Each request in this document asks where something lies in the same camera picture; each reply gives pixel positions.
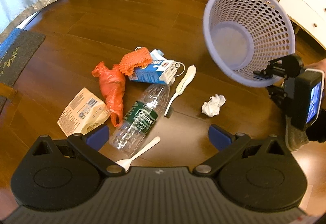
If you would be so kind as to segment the person right hand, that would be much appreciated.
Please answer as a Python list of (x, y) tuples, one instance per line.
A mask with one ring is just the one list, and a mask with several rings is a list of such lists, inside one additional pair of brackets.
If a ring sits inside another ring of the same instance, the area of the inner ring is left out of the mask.
[(310, 64), (307, 67), (322, 70), (324, 72), (324, 95), (322, 99), (322, 108), (326, 109), (326, 58)]

